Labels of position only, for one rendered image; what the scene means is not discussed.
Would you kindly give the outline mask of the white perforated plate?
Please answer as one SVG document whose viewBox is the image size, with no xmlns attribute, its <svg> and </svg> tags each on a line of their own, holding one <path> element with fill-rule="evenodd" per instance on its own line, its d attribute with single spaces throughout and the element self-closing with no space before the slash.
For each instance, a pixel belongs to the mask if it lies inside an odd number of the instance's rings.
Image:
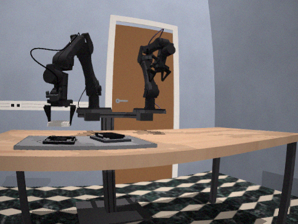
<svg viewBox="0 0 298 224">
<path fill-rule="evenodd" d="M 50 121 L 47 123 L 48 127 L 69 127 L 70 126 L 70 121 Z"/>
</svg>

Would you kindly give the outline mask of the black rectangular frame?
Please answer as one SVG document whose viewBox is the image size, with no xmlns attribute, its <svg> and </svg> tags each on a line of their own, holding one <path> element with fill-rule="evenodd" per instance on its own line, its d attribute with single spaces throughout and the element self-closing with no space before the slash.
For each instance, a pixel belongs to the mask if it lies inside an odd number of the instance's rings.
<svg viewBox="0 0 298 224">
<path fill-rule="evenodd" d="M 42 141 L 42 144 L 74 145 L 76 137 L 73 136 L 49 136 Z"/>
</svg>

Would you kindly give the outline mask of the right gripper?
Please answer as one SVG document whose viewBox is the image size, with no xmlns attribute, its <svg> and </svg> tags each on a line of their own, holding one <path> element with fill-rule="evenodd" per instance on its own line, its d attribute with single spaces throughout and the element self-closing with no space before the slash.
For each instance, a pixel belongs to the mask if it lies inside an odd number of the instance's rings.
<svg viewBox="0 0 298 224">
<path fill-rule="evenodd" d="M 70 106 L 70 125 L 71 125 L 72 118 L 75 113 L 76 105 L 70 105 L 70 104 L 73 104 L 73 100 L 67 100 L 68 86 L 62 86 L 62 88 L 59 88 L 58 91 L 56 91 L 57 88 L 55 87 L 57 87 L 57 85 L 54 86 L 50 94 L 58 94 L 60 92 L 59 100 L 57 100 L 56 102 L 51 102 L 50 100 L 47 100 L 47 103 L 50 103 L 50 105 L 44 105 L 44 111 L 46 113 L 48 122 L 50 122 L 52 106 Z"/>
</svg>

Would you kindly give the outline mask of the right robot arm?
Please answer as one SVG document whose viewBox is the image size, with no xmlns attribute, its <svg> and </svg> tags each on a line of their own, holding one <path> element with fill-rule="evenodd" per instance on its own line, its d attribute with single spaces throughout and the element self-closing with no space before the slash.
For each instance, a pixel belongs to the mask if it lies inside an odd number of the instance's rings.
<svg viewBox="0 0 298 224">
<path fill-rule="evenodd" d="M 76 37 L 76 38 L 75 38 Z M 71 41 L 66 45 L 65 50 L 57 52 L 52 59 L 52 64 L 47 64 L 46 68 L 53 71 L 58 77 L 59 88 L 62 86 L 68 86 L 68 73 L 62 71 L 70 71 L 74 66 L 75 55 L 79 59 L 84 77 L 86 95 L 89 97 L 90 108 L 77 108 L 78 110 L 111 110 L 111 108 L 99 108 L 99 95 L 102 95 L 102 87 L 99 84 L 99 80 L 95 77 L 91 55 L 94 51 L 94 46 L 89 36 L 89 33 L 72 34 L 70 36 Z M 85 42 L 86 40 L 86 42 Z M 43 79 L 46 83 L 57 85 L 57 78 L 50 70 L 46 69 L 43 73 Z M 51 102 L 56 102 L 60 98 L 60 92 L 58 94 L 50 94 L 46 91 L 46 98 L 49 98 Z"/>
</svg>

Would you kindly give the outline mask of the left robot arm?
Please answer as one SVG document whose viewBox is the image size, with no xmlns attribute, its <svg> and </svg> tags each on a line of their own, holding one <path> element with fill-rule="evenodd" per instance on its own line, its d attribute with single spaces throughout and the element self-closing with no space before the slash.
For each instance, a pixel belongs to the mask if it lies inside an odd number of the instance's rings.
<svg viewBox="0 0 298 224">
<path fill-rule="evenodd" d="M 156 48 L 155 48 L 156 42 Z M 164 38 L 156 38 L 151 44 L 148 46 L 148 54 L 152 55 L 154 51 L 158 51 L 157 56 L 163 56 L 167 58 L 168 56 L 175 53 L 174 43 L 170 43 L 168 39 Z M 147 46 L 140 46 L 139 54 L 137 57 L 137 62 L 140 64 L 143 76 L 145 80 L 145 88 L 143 98 L 145 99 L 145 107 L 144 108 L 134 108 L 134 110 L 160 110 L 165 111 L 166 109 L 155 109 L 155 98 L 159 95 L 158 85 L 155 83 L 154 79 L 152 82 L 149 82 L 147 69 L 151 69 L 150 65 L 153 61 L 151 56 L 144 56 L 142 53 L 147 54 Z M 145 61 L 143 61 L 145 60 Z"/>
</svg>

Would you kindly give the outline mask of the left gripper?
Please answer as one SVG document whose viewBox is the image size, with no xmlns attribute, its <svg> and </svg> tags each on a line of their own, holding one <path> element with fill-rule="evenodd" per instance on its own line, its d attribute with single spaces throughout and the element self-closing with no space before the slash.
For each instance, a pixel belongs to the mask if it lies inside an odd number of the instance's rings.
<svg viewBox="0 0 298 224">
<path fill-rule="evenodd" d="M 152 58 L 154 59 L 154 63 L 152 63 L 150 65 L 150 67 L 154 68 L 155 70 L 152 69 L 147 69 L 147 74 L 148 74 L 148 79 L 149 82 L 152 82 L 154 76 L 156 75 L 156 73 L 161 73 L 161 81 L 163 82 L 166 77 L 171 73 L 171 71 L 169 70 L 169 67 L 167 65 L 165 65 L 166 63 L 166 58 L 163 56 L 155 56 L 155 55 L 144 55 L 144 56 L 152 56 Z M 161 68 L 161 69 L 160 69 Z M 163 78 L 164 72 L 166 72 L 165 77 Z M 150 79 L 150 73 L 152 73 L 152 77 Z"/>
</svg>

